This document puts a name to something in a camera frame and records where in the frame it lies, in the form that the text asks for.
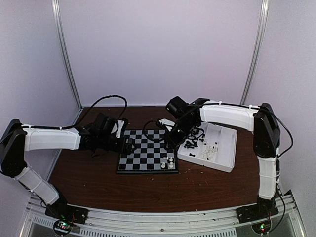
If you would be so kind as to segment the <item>black white chessboard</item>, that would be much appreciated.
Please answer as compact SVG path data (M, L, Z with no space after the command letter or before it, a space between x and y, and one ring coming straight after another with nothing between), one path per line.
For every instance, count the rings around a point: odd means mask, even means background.
M144 174L144 173L178 173L178 160L174 150L164 148L164 134L162 129L151 129L147 131L149 140L142 130L126 130L125 138L131 138L135 142L136 150L130 155L121 154L118 159L117 174ZM173 158L174 167L169 168L169 159Z

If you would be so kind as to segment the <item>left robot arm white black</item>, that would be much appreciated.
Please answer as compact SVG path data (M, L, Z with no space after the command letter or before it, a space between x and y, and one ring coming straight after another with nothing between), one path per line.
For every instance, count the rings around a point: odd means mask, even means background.
M105 119L86 126L45 127L22 124L13 119L0 141L0 172L11 177L36 194L47 210L60 219L71 215L66 198L56 187L44 180L24 160L24 153L33 150L102 149L129 155L136 150L133 139L124 137L126 119Z

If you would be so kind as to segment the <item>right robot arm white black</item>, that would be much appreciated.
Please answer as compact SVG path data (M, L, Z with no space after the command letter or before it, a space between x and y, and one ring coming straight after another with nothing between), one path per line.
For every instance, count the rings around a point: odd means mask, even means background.
M191 103L180 97L166 105L175 121L166 131L168 148L177 148L183 161L230 173L235 165L238 132L252 140L259 162L259 190L253 214L272 211L279 177L280 127L270 104L236 105L198 98Z

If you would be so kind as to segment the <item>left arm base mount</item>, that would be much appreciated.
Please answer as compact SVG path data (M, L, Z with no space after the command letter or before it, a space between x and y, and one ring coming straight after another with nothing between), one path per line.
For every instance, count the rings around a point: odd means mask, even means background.
M47 205L45 215L71 223L85 224L88 210L69 205L65 196L58 189L57 192L59 195L58 200L52 205Z

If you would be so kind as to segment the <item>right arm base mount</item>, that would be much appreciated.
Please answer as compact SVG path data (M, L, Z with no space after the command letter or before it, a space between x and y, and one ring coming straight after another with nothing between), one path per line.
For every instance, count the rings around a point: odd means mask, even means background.
M255 204L239 207L236 209L236 212L239 223L246 223L277 215L279 210L275 202L275 197L272 199L263 199L258 196Z

